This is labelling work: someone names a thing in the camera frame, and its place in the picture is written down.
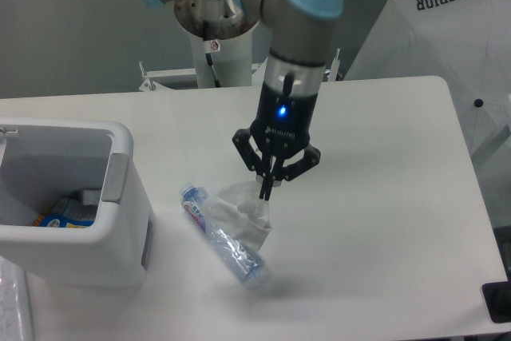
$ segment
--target gray wall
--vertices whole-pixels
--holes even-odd
[[[353,62],[386,0],[346,0],[336,46]],[[142,0],[0,0],[0,97],[134,91],[147,70],[191,68],[171,5]],[[271,33],[258,28],[254,62]]]

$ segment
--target blue led light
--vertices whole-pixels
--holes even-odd
[[[280,108],[279,108],[279,112],[278,112],[278,114],[279,114],[279,117],[284,117],[284,116],[286,116],[286,114],[287,114],[287,109],[286,109],[286,106],[285,106],[285,105],[283,105],[282,107],[280,107]]]

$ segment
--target bottle cap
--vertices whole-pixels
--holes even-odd
[[[188,191],[189,191],[190,189],[192,189],[192,188],[195,188],[195,187],[193,186],[193,184],[192,184],[192,183],[187,183],[187,184],[183,185],[183,186],[180,188],[180,190],[179,190],[179,194],[180,194],[180,195],[182,195],[182,196],[184,196],[184,195],[186,194],[186,192],[188,192]]]

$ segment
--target bin handle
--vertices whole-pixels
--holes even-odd
[[[112,153],[106,169],[105,183],[101,200],[105,203],[120,204],[122,193],[128,180],[130,159],[125,153]]]

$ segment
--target black object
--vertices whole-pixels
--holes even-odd
[[[321,152],[309,144],[309,126],[318,94],[290,97],[293,80],[291,74],[286,75],[282,93],[263,83],[250,129],[240,129],[232,138],[247,168],[263,178],[260,199],[269,200],[274,183],[295,179],[315,167],[321,157]],[[261,157],[252,148],[250,137],[254,138]],[[285,160],[301,150],[301,160],[283,166]]]
[[[482,286],[489,316],[495,323],[511,323],[511,283],[488,283]]]

